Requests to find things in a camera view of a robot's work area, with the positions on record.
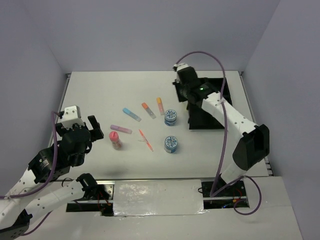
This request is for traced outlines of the yellow cap highlighter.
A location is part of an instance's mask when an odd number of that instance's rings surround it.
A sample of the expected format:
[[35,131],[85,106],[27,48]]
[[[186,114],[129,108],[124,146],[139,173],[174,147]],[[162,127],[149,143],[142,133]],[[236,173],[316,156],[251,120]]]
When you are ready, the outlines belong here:
[[157,98],[156,98],[156,101],[157,101],[159,113],[163,116],[163,115],[165,114],[165,111],[164,111],[162,99],[161,99],[160,97],[157,97]]

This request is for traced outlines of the orange thin pen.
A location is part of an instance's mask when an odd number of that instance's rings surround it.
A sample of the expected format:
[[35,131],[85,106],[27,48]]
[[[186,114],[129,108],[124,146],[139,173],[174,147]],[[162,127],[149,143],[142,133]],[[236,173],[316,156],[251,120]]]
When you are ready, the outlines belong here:
[[139,129],[139,133],[142,136],[144,142],[146,143],[146,145],[148,146],[148,148],[153,152],[153,148],[151,146],[151,144],[149,143],[149,141],[147,140],[147,138],[145,137],[144,133]]

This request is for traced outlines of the orange cap highlighter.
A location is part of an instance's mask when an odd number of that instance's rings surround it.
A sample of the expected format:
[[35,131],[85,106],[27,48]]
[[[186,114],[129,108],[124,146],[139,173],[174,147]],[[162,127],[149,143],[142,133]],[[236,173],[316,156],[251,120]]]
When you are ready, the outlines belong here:
[[153,111],[149,108],[149,106],[148,106],[145,102],[143,102],[141,105],[142,105],[142,107],[144,108],[144,110],[148,113],[148,115],[149,115],[152,119],[155,119],[155,118],[156,118],[156,116],[155,116],[155,114],[153,113]]

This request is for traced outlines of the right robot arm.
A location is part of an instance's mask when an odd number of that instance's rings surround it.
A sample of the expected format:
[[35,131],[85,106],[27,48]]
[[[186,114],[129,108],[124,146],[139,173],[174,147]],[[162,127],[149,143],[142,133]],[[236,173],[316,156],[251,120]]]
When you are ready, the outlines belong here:
[[[173,70],[178,100],[210,114],[224,127],[221,157],[210,196],[214,197],[218,192],[228,196],[235,190],[234,183],[270,153],[270,130],[264,124],[257,125],[247,119],[224,98],[225,77],[221,88],[216,88],[207,78],[199,78],[196,70],[186,63],[176,63]],[[222,170],[228,136],[232,136],[237,145],[232,162]]]

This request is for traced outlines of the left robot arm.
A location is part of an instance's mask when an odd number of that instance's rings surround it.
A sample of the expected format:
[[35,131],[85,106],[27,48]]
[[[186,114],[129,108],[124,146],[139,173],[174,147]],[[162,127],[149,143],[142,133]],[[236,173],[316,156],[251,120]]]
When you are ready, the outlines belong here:
[[84,163],[93,142],[104,134],[93,115],[88,116],[92,129],[80,117],[66,127],[65,112],[51,113],[53,144],[38,152],[14,187],[0,198],[0,238],[14,240],[31,234],[30,223],[49,214],[67,202],[91,200],[100,194],[100,186],[89,173],[83,173],[65,187],[39,197],[38,194],[71,167]]

